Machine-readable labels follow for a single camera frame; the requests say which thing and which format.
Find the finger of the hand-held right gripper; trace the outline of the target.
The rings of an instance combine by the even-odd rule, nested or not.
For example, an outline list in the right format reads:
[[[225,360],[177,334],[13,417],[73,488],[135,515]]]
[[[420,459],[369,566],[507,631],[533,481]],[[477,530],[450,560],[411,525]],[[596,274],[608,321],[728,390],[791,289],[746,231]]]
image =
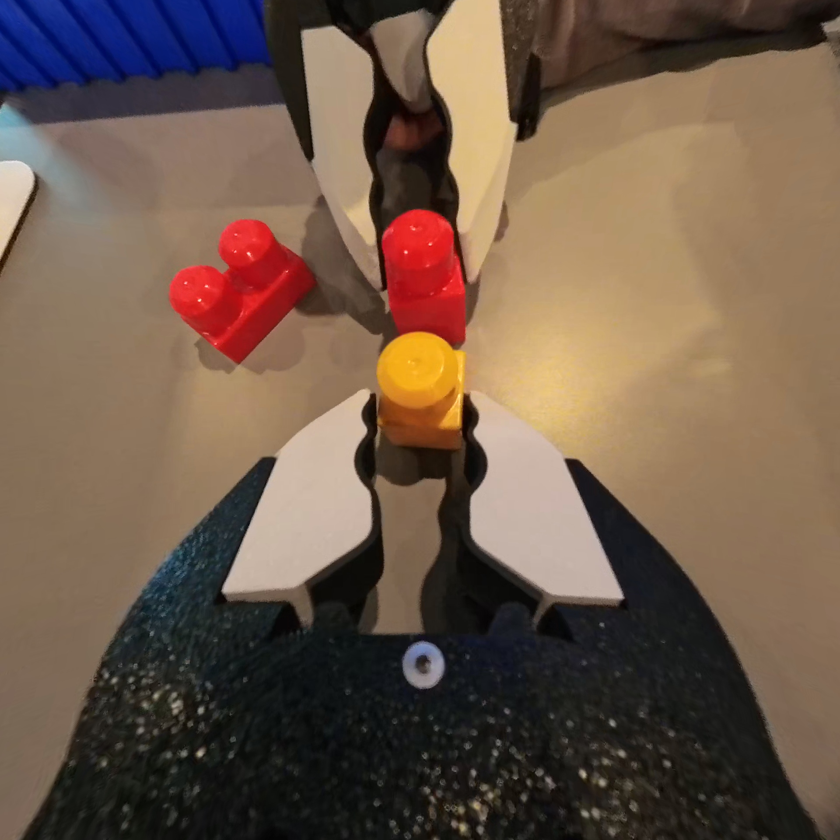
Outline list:
[[[340,28],[301,31],[311,129],[311,168],[344,246],[377,291],[384,289],[371,210],[372,164],[364,129],[375,93],[368,49]]]
[[[518,126],[511,120],[498,1],[454,1],[425,46],[448,126],[447,166],[465,280],[480,276],[501,219]]]

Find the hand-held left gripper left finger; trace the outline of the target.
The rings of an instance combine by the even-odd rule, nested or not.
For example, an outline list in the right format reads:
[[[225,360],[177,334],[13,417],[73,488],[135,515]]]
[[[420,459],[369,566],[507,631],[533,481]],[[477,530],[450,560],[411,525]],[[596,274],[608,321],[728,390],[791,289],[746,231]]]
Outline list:
[[[376,399],[362,389],[291,437],[274,465],[222,586],[230,603],[364,607],[382,577],[374,488]]]

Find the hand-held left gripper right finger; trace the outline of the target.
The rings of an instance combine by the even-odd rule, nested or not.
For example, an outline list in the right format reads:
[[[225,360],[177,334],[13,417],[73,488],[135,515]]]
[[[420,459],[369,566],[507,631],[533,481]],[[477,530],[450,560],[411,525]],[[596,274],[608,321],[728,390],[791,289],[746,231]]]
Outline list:
[[[482,392],[465,399],[458,578],[485,614],[617,608],[625,596],[565,457]]]

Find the yellow one-stud block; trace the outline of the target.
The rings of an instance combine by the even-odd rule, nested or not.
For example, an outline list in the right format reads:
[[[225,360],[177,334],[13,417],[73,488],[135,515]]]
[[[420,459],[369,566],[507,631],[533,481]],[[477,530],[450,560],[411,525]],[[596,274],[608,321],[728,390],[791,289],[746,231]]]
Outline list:
[[[431,332],[391,341],[376,365],[377,423],[395,446],[456,451],[463,441],[466,354]]]

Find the blue plastic bin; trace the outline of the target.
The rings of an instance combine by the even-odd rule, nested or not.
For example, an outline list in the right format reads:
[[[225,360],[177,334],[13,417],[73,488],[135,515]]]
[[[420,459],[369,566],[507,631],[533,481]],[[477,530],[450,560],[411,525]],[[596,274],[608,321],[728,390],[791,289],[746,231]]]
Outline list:
[[[270,66],[257,1],[2,1],[2,92]]]

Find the red one-stud block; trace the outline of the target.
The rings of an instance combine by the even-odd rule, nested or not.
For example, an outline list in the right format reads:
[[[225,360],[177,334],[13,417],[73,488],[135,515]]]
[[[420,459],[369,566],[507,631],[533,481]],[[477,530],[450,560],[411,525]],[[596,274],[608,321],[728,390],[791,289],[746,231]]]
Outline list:
[[[426,209],[398,216],[381,240],[388,306],[397,331],[466,340],[466,286],[448,220]]]

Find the red two-stud block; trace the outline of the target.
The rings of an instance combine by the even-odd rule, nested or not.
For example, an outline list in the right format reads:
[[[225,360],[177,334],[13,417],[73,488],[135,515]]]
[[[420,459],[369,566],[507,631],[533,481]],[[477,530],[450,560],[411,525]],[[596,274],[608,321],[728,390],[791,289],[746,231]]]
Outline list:
[[[218,254],[225,271],[183,268],[171,281],[169,301],[193,331],[240,364],[315,288],[316,279],[303,258],[259,220],[226,226]]]

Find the person's right hand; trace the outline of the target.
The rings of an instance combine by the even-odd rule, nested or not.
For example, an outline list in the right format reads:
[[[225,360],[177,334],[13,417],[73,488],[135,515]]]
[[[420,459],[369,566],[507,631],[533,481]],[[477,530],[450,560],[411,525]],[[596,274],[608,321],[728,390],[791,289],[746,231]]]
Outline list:
[[[446,127],[433,108],[423,112],[398,109],[390,118],[383,146],[399,152],[419,151],[445,132]]]

